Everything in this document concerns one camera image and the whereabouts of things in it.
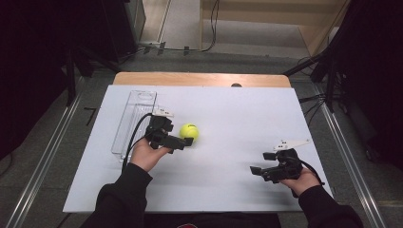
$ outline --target gray carpet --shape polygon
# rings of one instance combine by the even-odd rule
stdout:
[[[297,64],[296,59],[269,58],[264,56],[246,56],[218,53],[192,52],[183,56],[180,51],[165,51],[157,55],[157,51],[147,54],[139,53],[121,65],[124,71],[179,71],[179,72],[222,72],[222,73],[262,73],[280,74]],[[108,85],[111,85],[114,73],[105,68],[98,68],[92,78],[86,79],[86,88],[77,110],[61,141],[57,154],[49,168],[44,182],[31,205],[23,227],[56,227],[65,217],[62,212],[68,188],[71,185],[78,163],[86,147],[95,118],[87,125],[90,111],[85,107],[101,105]],[[314,95],[313,85],[303,75],[291,78],[292,87],[299,97]],[[27,184],[41,154],[61,118],[67,100],[64,93],[58,98],[44,117],[31,131],[24,143],[13,152],[13,165],[9,172],[0,179],[0,227],[5,227],[15,207],[22,189]],[[314,105],[306,103],[307,110]],[[397,227],[402,215],[402,173],[387,163],[372,163],[365,158],[365,150],[360,143],[347,116],[336,108],[340,125],[349,139],[352,150],[372,189],[374,197],[381,202],[380,210],[389,227]],[[323,114],[318,111],[310,124],[318,154],[325,169],[327,179],[335,190],[335,198],[339,203],[350,204],[356,209],[370,227],[369,221],[357,196],[336,147],[335,140]],[[0,161],[0,171],[7,165],[9,158]],[[74,214],[67,219],[63,227],[78,227],[87,215]],[[279,218],[282,227],[304,227],[306,220],[302,213],[281,213]]]

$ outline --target person's left hand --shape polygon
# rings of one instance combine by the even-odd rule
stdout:
[[[135,145],[131,154],[130,162],[149,172],[166,153],[172,149],[161,147],[153,149],[148,140],[141,139]]]

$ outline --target floor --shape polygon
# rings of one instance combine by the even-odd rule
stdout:
[[[198,17],[194,17],[195,13],[198,13],[198,2],[197,0],[161,1],[159,13],[152,14],[160,16],[160,19],[155,21],[165,23],[162,26],[154,26],[157,31],[149,31],[148,35],[145,33],[142,42],[153,43],[156,46],[166,42],[166,48],[185,46],[198,48],[201,42],[199,22]],[[156,0],[144,0],[146,13],[147,6],[152,4],[156,6],[157,3]],[[203,23],[204,48],[209,46],[212,37],[209,23],[209,21]],[[163,55],[158,55],[155,51],[151,51],[128,60],[121,67],[133,71],[275,74],[289,69],[296,65],[298,60],[307,56],[309,56],[308,51],[295,26],[219,21],[216,45],[208,53],[195,53],[184,57],[181,52],[165,51]],[[309,73],[310,69],[305,69],[304,72]],[[96,118],[95,113],[95,118],[91,120],[91,108],[100,105],[106,87],[112,84],[113,78],[113,72],[99,68],[93,78],[81,79],[78,83],[79,91],[81,91],[80,102],[73,109],[66,109],[67,94],[62,94],[32,129],[26,141],[12,153],[12,161],[10,157],[0,161],[0,170],[7,167],[10,161],[12,163],[10,170],[0,178],[0,201],[2,202],[0,227],[5,227],[9,222],[44,151],[45,153],[50,151],[48,143],[55,141],[54,129],[58,128],[59,121],[65,118],[66,113],[71,111],[72,117],[67,120],[68,125],[59,132],[62,139],[54,148],[54,154],[50,156],[51,164],[47,170],[44,170],[47,174],[39,181],[36,192],[31,194],[32,202],[28,204],[28,210],[25,211],[25,220],[15,227],[56,227],[66,217],[62,213],[64,201]],[[313,85],[302,73],[291,77],[290,81],[299,98],[315,95],[316,89],[323,86]],[[301,108],[307,110],[314,104],[315,102],[303,104]],[[383,227],[399,227],[399,219],[403,215],[402,172],[385,162],[368,161],[365,148],[349,118],[340,108],[335,108],[334,116],[342,129],[349,149],[353,152],[355,166],[359,168],[371,196],[374,197],[377,209],[385,222]],[[362,199],[359,198],[356,187],[349,178],[349,171],[340,153],[340,145],[335,140],[334,132],[326,119],[325,109],[318,111],[310,124],[310,129],[327,178],[333,186],[335,199],[339,203],[352,205],[366,227],[376,227],[368,219],[362,206]],[[87,215],[73,214],[63,227],[78,227],[86,217]],[[306,226],[302,213],[280,213],[279,218],[282,227]]]

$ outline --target yellow tennis ball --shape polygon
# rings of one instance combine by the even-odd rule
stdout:
[[[181,138],[193,138],[195,141],[199,137],[199,129],[192,123],[186,123],[181,127],[179,135]]]

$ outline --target human hand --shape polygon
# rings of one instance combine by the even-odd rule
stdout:
[[[302,168],[297,180],[287,179],[280,180],[280,182],[293,189],[298,196],[300,196],[308,188],[320,185],[315,174],[307,168]]]
[[[149,172],[166,153],[172,149],[161,147],[153,149],[146,139],[139,140],[133,149],[130,162]]]

